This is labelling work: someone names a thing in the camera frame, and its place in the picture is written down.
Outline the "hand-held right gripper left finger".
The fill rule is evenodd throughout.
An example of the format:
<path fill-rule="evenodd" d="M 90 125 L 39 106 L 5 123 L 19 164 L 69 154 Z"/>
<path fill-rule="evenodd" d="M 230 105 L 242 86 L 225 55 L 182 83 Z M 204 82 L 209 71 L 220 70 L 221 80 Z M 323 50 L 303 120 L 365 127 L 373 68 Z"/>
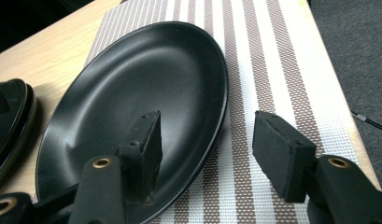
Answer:
<path fill-rule="evenodd" d="M 154 203 L 162 158 L 161 113 L 150 111 L 114 153 L 84 165 L 68 224 L 127 224 L 130 204 Z"/>

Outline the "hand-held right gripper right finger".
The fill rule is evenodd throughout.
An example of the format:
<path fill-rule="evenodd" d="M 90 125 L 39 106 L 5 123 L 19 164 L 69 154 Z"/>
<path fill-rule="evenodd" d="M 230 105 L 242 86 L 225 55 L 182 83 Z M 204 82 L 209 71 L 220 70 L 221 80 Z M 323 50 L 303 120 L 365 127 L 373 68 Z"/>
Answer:
<path fill-rule="evenodd" d="M 353 161 L 317 146 L 280 116 L 257 111 L 253 156 L 286 203 L 307 203 L 310 224 L 382 224 L 382 192 Z"/>

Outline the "striped woven placemat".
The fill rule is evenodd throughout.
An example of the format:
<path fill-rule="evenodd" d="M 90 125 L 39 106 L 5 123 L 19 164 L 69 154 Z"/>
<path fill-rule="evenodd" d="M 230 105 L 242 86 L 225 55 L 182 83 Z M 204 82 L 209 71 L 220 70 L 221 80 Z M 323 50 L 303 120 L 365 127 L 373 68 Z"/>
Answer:
<path fill-rule="evenodd" d="M 88 57 L 158 21 L 209 32 L 229 70 L 229 110 L 212 157 L 152 224 L 309 224 L 305 203 L 283 203 L 252 155 L 254 113 L 275 113 L 317 153 L 357 161 L 354 123 L 330 63 L 304 29 L 302 0 L 128 0 L 103 18 Z"/>

